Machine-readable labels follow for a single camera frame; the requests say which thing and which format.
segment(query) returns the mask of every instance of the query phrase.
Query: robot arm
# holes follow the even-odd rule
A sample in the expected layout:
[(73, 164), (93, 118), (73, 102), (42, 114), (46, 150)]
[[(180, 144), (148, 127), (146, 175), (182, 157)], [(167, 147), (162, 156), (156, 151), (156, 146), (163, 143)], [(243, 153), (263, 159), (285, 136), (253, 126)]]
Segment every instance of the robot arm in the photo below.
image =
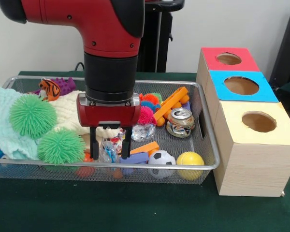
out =
[(0, 7), (19, 23), (77, 28), (84, 43), (86, 82), (77, 109), (81, 125), (90, 127), (91, 156), (99, 157), (95, 129), (103, 126), (126, 129), (122, 157), (128, 157), (141, 109), (133, 88), (145, 0), (0, 0)]

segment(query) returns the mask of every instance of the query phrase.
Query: wooden box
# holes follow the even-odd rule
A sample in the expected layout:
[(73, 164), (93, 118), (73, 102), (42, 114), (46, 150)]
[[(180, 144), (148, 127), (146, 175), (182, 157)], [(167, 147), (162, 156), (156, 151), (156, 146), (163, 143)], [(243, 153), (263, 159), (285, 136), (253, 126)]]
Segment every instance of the wooden box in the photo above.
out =
[(282, 194), (290, 177), (290, 119), (281, 103), (220, 101), (214, 131), (219, 195)]
[(201, 48), (197, 83), (206, 93), (209, 71), (259, 72), (259, 68), (246, 48)]
[(205, 98), (215, 126), (219, 100), (276, 102), (278, 100), (261, 72), (210, 71)]

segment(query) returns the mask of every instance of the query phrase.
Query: wire mesh basket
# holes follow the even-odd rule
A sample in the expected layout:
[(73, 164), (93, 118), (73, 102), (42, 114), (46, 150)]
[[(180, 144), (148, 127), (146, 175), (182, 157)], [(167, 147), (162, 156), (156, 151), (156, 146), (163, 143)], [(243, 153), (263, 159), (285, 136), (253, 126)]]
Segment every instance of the wire mesh basket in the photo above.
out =
[[(21, 93), (35, 91), (42, 77), (17, 76), (8, 80), (3, 88), (12, 88)], [(74, 78), (78, 90), (85, 91), (83, 78)], [(189, 90), (190, 104), (195, 117), (195, 129), (188, 138), (177, 138), (170, 135), (165, 127), (158, 127), (151, 141), (132, 142), (132, 149), (156, 141), (160, 150), (166, 150), (175, 159), (186, 151), (200, 154), (204, 166), (187, 165), (149, 165), (122, 163), (88, 163), (51, 165), (38, 160), (0, 159), (0, 178), (47, 179), (47, 180), (85, 180), (85, 181), (117, 181), (143, 183), (201, 184), (212, 169), (220, 163), (219, 152), (213, 128), (211, 126), (205, 96), (198, 84), (194, 82), (173, 81), (136, 81), (134, 91), (137, 93), (161, 93), (162, 98), (168, 98), (179, 87)], [(195, 180), (183, 179), (185, 176), (199, 176)], [(168, 176), (157, 179), (151, 173)]]

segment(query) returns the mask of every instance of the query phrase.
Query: green tablecloth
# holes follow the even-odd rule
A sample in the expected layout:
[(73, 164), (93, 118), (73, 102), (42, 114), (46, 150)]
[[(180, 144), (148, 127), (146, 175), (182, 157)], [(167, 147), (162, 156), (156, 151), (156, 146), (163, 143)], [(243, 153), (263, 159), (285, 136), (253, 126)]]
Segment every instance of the green tablecloth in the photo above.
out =
[[(82, 76), (82, 72), (21, 72)], [(138, 79), (194, 81), (193, 73), (138, 73)], [(0, 179), (1, 231), (290, 231), (290, 180), (284, 198), (218, 196), (202, 185)]]

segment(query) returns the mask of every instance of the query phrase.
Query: black and white ball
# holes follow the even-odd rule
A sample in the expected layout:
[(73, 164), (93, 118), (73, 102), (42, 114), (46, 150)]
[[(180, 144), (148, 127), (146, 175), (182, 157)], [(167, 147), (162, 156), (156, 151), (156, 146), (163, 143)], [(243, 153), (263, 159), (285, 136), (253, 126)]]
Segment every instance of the black and white ball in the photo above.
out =
[[(172, 164), (175, 165), (176, 161), (167, 151), (156, 151), (149, 157), (148, 164)], [(169, 169), (149, 169), (149, 173), (156, 179), (163, 179), (173, 175), (174, 170)]]

